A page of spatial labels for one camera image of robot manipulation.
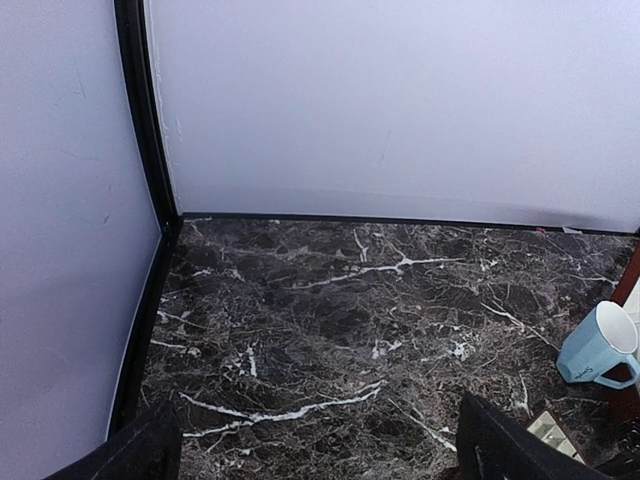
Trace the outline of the brown jewelry tray insert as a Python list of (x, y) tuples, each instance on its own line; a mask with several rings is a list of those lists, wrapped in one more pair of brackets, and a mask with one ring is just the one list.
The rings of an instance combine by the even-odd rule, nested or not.
[(527, 431), (554, 450), (582, 464), (585, 463), (576, 446), (548, 410), (544, 410), (538, 415), (529, 424)]

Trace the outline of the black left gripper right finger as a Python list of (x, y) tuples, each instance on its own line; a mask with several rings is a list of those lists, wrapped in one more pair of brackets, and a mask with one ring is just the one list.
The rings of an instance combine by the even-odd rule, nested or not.
[(457, 427), (462, 479), (564, 480), (607, 476), (554, 450), (487, 400), (466, 393)]

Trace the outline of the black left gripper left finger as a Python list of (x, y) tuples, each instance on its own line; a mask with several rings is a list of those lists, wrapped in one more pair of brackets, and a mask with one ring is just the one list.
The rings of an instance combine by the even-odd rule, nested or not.
[(176, 479), (182, 431), (172, 403), (137, 416), (90, 454), (49, 475), (49, 480)]

